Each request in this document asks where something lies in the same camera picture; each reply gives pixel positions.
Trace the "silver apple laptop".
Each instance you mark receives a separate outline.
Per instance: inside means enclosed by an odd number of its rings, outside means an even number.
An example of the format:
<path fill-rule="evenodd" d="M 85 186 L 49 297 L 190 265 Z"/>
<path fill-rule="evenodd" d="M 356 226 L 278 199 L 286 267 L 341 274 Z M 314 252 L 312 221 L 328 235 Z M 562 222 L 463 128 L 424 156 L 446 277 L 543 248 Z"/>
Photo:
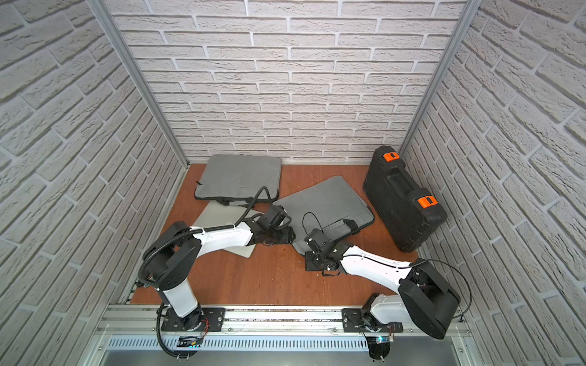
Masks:
<path fill-rule="evenodd" d="M 211 201 L 205 207 L 203 212 L 198 216 L 193 227 L 216 227 L 221 225 L 233 224 L 236 222 L 246 210 L 241 206 L 224 206 L 216 201 Z M 228 247 L 223 249 L 226 253 L 233 253 L 236 256 L 243 258 L 250 258 L 252 256 L 255 245 L 245 247 Z"/>

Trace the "grey laptop sleeve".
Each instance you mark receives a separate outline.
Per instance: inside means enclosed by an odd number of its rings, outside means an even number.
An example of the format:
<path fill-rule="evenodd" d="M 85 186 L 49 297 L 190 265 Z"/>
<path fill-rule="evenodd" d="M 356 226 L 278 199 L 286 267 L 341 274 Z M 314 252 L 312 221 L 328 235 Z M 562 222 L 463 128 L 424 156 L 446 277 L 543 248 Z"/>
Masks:
<path fill-rule="evenodd" d="M 291 217 L 296 239 L 292 246 L 303 256 L 310 250 L 305 237 L 314 229 L 339 242 L 372 225 L 375 216 L 368 205 L 337 175 L 274 202 Z"/>

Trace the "grey zippered laptop bag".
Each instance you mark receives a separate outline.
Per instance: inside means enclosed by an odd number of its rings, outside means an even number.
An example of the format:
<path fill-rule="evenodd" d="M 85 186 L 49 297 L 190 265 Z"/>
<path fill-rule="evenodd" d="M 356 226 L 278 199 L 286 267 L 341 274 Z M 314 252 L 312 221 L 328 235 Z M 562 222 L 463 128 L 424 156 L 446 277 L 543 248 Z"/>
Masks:
<path fill-rule="evenodd" d="M 252 202 L 262 187 L 257 201 L 273 203 L 279 198 L 282 160 L 269 156 L 213 155 L 197 181 L 194 197 L 223 205 Z"/>

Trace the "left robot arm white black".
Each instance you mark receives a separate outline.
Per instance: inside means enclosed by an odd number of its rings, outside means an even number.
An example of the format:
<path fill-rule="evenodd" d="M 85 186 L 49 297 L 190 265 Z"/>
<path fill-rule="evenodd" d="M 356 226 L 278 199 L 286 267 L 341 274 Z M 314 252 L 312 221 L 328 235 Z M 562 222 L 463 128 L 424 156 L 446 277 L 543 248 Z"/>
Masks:
<path fill-rule="evenodd" d="M 189 227 L 174 223 L 146 250 L 138 279 L 156 289 L 165 307 L 179 320 L 181 330 L 198 329 L 204 321 L 201 304 L 189 284 L 196 259 L 231 247 L 246 247 L 270 241 L 291 244 L 295 233 L 286 216 L 270 223 L 262 215 L 245 218 L 239 224 L 216 227 Z"/>

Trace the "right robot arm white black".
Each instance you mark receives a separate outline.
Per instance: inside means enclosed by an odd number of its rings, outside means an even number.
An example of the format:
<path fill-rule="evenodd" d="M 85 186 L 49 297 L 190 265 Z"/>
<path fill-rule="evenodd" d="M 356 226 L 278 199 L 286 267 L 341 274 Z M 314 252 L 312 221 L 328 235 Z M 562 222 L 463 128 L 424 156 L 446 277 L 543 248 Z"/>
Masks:
<path fill-rule="evenodd" d="M 334 271 L 375 282 L 394 294 L 372 294 L 360 309 L 357 331 L 378 332 L 397 323 L 413 323 L 424 334 L 444 339 L 461 297 L 450 283 L 423 259 L 414 263 L 386 259 L 339 242 L 329 253 L 305 253 L 307 271 Z"/>

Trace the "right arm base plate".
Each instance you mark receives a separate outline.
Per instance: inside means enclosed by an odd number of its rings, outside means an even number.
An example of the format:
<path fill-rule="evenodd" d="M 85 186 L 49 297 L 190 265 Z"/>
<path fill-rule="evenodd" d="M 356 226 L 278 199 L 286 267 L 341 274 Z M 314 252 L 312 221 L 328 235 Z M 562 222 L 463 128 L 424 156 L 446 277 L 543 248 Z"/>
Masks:
<path fill-rule="evenodd" d="M 363 312 L 362 309 L 343 308 L 341 310 L 341 315 L 344 332 L 404 332 L 404 326 L 402 323 L 380 323 L 373 315 L 369 312 Z"/>

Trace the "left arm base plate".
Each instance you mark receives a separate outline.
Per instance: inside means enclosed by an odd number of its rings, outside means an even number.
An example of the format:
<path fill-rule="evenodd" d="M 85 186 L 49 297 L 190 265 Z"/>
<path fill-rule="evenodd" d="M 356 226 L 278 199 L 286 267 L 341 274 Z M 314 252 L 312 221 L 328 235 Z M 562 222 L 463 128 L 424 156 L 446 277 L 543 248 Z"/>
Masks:
<path fill-rule="evenodd" d="M 227 309 L 224 307 L 203 307 L 185 317 L 179 317 L 175 310 L 168 308 L 162 315 L 163 332 L 220 332 Z"/>

